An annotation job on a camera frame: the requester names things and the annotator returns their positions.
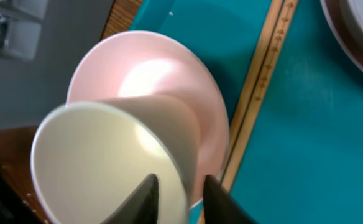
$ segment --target wooden table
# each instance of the wooden table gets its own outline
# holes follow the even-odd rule
[[[142,0],[115,0],[102,38],[128,30]],[[30,150],[37,127],[0,131],[0,173],[26,206],[49,223],[32,185]]]

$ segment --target wooden ruler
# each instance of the wooden ruler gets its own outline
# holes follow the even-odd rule
[[[228,163],[221,181],[228,191],[234,183],[297,4],[298,0],[273,0],[267,13],[230,127]],[[198,223],[204,224],[202,212]]]

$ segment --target teal mat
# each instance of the teal mat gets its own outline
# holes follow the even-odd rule
[[[131,29],[163,33],[194,51],[231,119],[269,4],[146,0]],[[264,224],[363,223],[363,73],[318,0],[298,5],[231,195]]]

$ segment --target cup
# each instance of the cup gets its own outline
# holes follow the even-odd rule
[[[185,223],[199,140],[195,114],[172,96],[70,103],[37,130],[34,187],[54,223],[100,223],[154,173],[158,223]]]

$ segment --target pink plate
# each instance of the pink plate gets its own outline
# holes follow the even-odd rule
[[[198,118],[201,140],[194,205],[202,198],[204,176],[223,171],[229,132],[220,90],[193,52],[154,32],[113,35],[82,59],[71,80],[67,103],[156,94],[183,100]]]

